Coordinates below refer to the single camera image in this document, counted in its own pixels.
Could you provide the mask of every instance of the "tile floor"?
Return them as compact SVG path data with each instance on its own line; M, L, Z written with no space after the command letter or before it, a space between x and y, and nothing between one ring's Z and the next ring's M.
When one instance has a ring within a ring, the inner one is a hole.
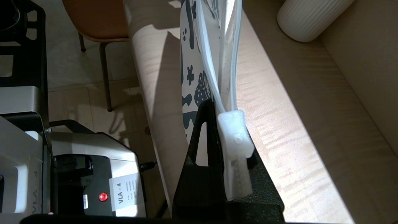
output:
M105 132L129 146L138 155L140 163L156 161L150 136L144 102L137 81L110 82L114 110L106 109L102 83L51 89L49 91L50 121L76 120L94 132ZM53 131L68 131L55 127ZM165 196L158 166L143 173L148 217L155 217Z
M62 0L33 0L46 12L47 72L49 88L102 82L100 44L84 40L80 51L78 33ZM137 80L129 42L106 47L110 80Z

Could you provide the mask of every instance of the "black cable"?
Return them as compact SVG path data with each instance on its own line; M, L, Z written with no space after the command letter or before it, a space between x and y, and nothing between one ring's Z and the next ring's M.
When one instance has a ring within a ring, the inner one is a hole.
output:
M168 206L167 206L167 201L164 200L162 207L159 209L156 218L162 218L164 216L164 213L166 212Z
M140 172L142 173L146 170L152 169L153 167L155 167L155 165L157 163L158 162L147 162L147 163L140 164Z

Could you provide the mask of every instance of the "wall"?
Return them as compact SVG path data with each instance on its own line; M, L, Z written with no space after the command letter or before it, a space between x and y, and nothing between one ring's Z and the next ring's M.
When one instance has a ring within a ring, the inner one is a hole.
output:
M356 0L321 41L398 154L398 1Z

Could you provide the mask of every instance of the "white plastic clip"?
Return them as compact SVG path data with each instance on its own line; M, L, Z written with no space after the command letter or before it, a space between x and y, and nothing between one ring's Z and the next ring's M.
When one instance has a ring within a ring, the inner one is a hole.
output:
M240 157L250 158L254 152L254 144L246 129L243 111L220 113L217 121L221 138L224 138L226 144L228 159L233 161Z

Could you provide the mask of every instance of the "chair leg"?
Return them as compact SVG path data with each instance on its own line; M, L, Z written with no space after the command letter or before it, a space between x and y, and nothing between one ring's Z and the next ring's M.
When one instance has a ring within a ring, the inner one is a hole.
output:
M105 87L105 96L106 96L106 104L108 107L108 111L112 111L112 103L111 103L111 93L109 91L109 78L108 78L108 66L106 64L106 52L105 47L109 43L101 43L99 45L99 55L101 56L101 66L102 66L102 76L103 76L103 85Z
M86 51L86 48L85 48L85 46L84 46L84 39L83 39L83 36L80 34L80 33L78 33L79 34L79 41L80 41L80 50L82 51L82 52L85 52Z

